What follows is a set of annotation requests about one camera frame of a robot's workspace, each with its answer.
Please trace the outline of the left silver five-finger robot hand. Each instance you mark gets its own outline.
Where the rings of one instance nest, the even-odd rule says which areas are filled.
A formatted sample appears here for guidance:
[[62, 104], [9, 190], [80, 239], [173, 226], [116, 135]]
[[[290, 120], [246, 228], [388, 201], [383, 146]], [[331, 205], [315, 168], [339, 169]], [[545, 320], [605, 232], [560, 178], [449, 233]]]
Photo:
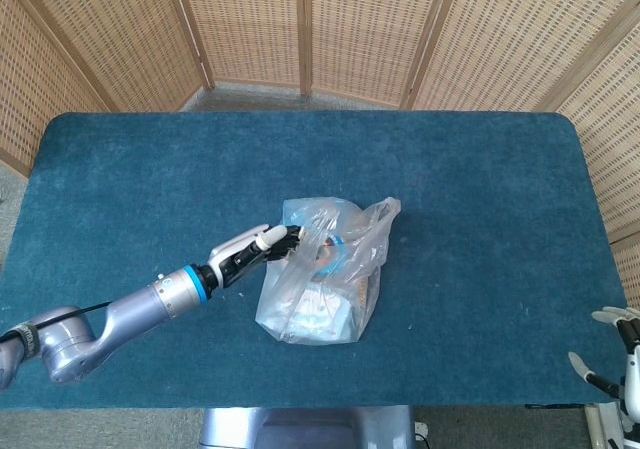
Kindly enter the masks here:
[[215, 247], [207, 265], [217, 280], [217, 288], [234, 284], [254, 266], [284, 259], [294, 252], [304, 235], [298, 225], [258, 225]]

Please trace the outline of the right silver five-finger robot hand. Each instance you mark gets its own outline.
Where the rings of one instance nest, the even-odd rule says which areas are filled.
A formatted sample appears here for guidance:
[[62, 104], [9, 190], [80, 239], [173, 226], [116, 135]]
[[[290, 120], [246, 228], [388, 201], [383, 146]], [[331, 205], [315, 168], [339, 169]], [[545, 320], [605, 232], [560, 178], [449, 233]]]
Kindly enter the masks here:
[[623, 403], [623, 412], [634, 423], [639, 423], [639, 311], [627, 307], [604, 306], [593, 311], [594, 320], [612, 325], [626, 350], [626, 369], [623, 383], [614, 383], [591, 370], [575, 352], [568, 358], [574, 371], [586, 383], [596, 387], [613, 399]]

